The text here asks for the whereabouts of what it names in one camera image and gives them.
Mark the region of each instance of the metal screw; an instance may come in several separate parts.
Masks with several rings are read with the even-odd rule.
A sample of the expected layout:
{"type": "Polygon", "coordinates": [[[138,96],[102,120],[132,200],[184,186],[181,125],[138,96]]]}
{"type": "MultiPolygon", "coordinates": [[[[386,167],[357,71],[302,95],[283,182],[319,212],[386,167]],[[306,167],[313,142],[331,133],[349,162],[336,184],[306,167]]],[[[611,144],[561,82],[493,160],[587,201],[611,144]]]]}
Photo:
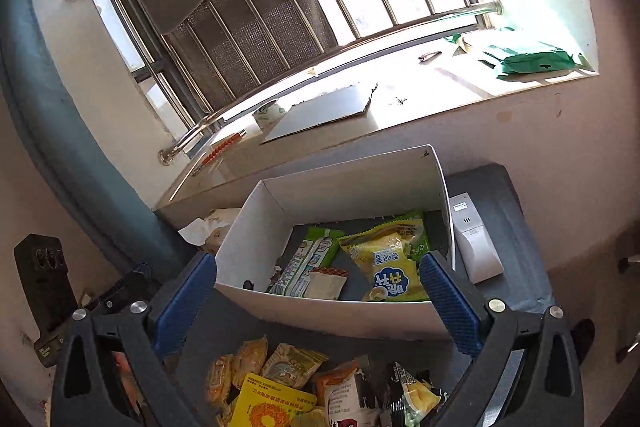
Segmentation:
{"type": "Polygon", "coordinates": [[[144,310],[146,310],[146,302],[145,301],[135,301],[130,307],[129,309],[131,310],[131,313],[142,313],[144,310]]]}
{"type": "Polygon", "coordinates": [[[556,319],[561,319],[564,312],[560,306],[551,306],[551,308],[549,308],[549,314],[556,319]]]}
{"type": "Polygon", "coordinates": [[[491,299],[489,301],[489,308],[491,308],[496,313],[502,313],[507,309],[507,305],[502,302],[500,299],[491,299]]]}
{"type": "Polygon", "coordinates": [[[84,308],[80,308],[79,310],[74,311],[73,315],[71,315],[71,318],[73,318],[73,320],[75,321],[81,321],[85,317],[86,310],[84,308]]]}

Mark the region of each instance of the white remote control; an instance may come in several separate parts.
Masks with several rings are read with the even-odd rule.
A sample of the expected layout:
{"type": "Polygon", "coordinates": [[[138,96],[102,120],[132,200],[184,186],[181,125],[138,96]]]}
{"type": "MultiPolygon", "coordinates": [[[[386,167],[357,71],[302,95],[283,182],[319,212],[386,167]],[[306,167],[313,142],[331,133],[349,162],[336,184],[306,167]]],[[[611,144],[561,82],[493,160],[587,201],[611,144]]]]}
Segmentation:
{"type": "Polygon", "coordinates": [[[449,198],[453,231],[469,280],[479,283],[504,272],[494,242],[466,192],[449,198]]]}

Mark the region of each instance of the open cardboard box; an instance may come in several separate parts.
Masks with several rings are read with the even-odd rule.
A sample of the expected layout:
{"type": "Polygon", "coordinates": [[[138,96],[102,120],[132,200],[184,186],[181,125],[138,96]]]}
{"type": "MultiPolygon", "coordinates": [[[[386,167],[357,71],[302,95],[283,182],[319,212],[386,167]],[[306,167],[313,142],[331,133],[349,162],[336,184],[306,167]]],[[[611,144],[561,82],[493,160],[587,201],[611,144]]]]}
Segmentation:
{"type": "Polygon", "coordinates": [[[323,301],[263,292],[296,225],[336,222],[333,228],[340,229],[340,222],[352,219],[437,211],[446,230],[440,251],[452,259],[448,201],[430,145],[260,181],[218,251],[216,288],[255,317],[284,325],[348,337],[447,338],[430,302],[323,301]],[[246,280],[254,291],[242,288],[246,280]]]}

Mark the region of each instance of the table surface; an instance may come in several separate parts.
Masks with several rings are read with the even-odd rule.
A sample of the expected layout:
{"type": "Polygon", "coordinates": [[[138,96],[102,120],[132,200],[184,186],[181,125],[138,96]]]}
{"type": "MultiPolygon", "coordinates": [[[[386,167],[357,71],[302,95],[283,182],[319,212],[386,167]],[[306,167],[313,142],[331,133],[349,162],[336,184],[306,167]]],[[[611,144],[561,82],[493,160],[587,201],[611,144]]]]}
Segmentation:
{"type": "MultiPolygon", "coordinates": [[[[502,275],[477,285],[484,296],[500,298],[515,310],[545,310],[553,303],[551,287],[506,169],[492,164],[448,176],[446,181],[449,196],[468,192],[504,266],[502,275]]],[[[437,244],[441,239],[436,230],[433,232],[430,239],[437,244]]],[[[458,249],[456,256],[457,272],[466,275],[458,249]]],[[[451,341],[353,339],[267,323],[214,291],[187,336],[175,373],[185,396],[206,421],[212,423],[214,420],[214,410],[204,398],[211,363],[219,356],[234,353],[243,341],[264,334],[269,339],[270,352],[278,343],[284,342],[322,351],[334,365],[367,353],[378,364],[397,360],[409,372],[429,369],[436,387],[447,392],[453,390],[470,362],[470,357],[459,353],[451,341]]],[[[511,354],[479,425],[490,425],[495,419],[506,399],[520,357],[519,352],[511,354]]]]}

